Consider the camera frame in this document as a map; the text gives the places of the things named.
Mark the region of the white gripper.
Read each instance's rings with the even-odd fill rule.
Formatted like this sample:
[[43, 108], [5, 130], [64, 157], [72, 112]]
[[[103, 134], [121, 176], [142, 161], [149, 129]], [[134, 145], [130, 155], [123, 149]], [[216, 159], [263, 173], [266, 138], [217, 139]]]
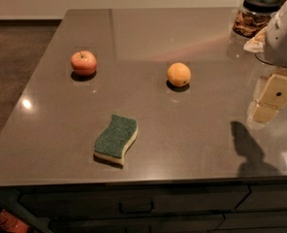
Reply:
[[[273, 16], [268, 27], [262, 28], [243, 46], [249, 52], [264, 52], [266, 60], [287, 67], [287, 1]], [[269, 123], [287, 105], [287, 69], [278, 69], [269, 77], [261, 77], [254, 89], [249, 117]]]

